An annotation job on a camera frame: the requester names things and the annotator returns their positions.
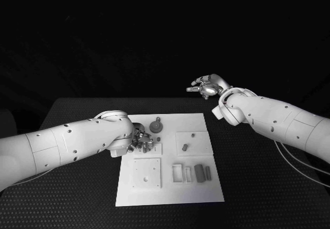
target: dark tablecloth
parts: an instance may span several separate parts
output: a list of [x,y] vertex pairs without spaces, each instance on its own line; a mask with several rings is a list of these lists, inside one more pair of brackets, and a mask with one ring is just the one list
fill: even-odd
[[[247,124],[217,120],[210,98],[60,98],[40,129],[93,118],[107,110],[135,114],[203,113],[223,203],[115,207],[120,158],[109,151],[8,187],[0,198],[0,228],[321,228],[330,227],[330,197],[283,161],[273,141]],[[303,152],[289,147],[308,163]],[[289,160],[314,179],[314,171]]]

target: white platform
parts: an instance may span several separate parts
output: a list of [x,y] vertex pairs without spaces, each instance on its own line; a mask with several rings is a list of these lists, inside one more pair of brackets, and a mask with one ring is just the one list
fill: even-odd
[[[207,154],[201,156],[177,156],[177,132],[205,132],[207,129],[203,114],[144,114],[129,115],[128,117],[133,123],[141,123],[144,125],[145,132],[151,134],[154,143],[161,144],[162,152],[161,154],[156,153],[156,155],[132,152],[120,157],[115,206],[223,202],[224,199],[216,171],[213,151],[211,153],[207,151]],[[148,128],[155,117],[159,117],[164,126],[161,132],[156,134],[154,134]],[[159,188],[148,188],[144,185],[148,181],[141,181],[138,188],[132,187],[133,184],[139,182],[136,179],[141,180],[142,177],[146,177],[144,174],[141,176],[135,175],[133,178],[133,159],[139,160],[142,158],[159,159]],[[181,164],[182,184],[172,184],[172,164]],[[201,164],[203,167],[210,167],[211,181],[197,183],[194,175],[194,165],[197,164]],[[185,167],[190,168],[191,183],[185,183]]]

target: robotic hand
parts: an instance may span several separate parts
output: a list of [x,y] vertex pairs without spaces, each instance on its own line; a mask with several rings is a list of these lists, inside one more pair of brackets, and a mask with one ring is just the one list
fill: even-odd
[[218,95],[211,112],[236,126],[247,123],[262,136],[303,150],[330,163],[330,119],[290,104],[257,96],[247,89],[229,86],[216,74],[191,82],[187,92],[200,92],[204,99]]
[[28,134],[0,139],[0,191],[17,181],[69,164],[105,149],[118,157],[152,149],[151,135],[122,111]]

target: table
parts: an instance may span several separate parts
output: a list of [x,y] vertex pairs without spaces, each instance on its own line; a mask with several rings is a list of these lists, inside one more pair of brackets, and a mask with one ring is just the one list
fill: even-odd
[[[120,158],[107,151],[8,187],[0,198],[0,228],[319,228],[330,227],[330,197],[283,161],[273,141],[247,124],[217,120],[210,98],[60,98],[40,129],[95,117],[203,113],[224,203],[115,207]],[[301,150],[290,153],[308,163]],[[314,179],[314,171],[289,160]]]

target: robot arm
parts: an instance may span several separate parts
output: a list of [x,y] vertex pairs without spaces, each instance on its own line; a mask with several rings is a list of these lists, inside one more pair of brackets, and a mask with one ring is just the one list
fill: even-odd
[[145,136],[149,135],[144,133],[142,125],[131,123],[126,113],[109,111],[100,119],[86,119],[0,139],[0,191],[17,181],[105,149],[116,157],[132,152],[138,145],[151,147],[151,139]]
[[[216,78],[220,87],[207,83],[207,79],[214,81]],[[230,125],[247,123],[262,136],[303,150],[330,163],[330,119],[282,101],[256,96],[247,89],[233,88],[214,74],[195,79],[191,86],[195,83],[201,84],[187,88],[188,92],[220,95],[218,106],[211,111],[217,119],[224,118]]]

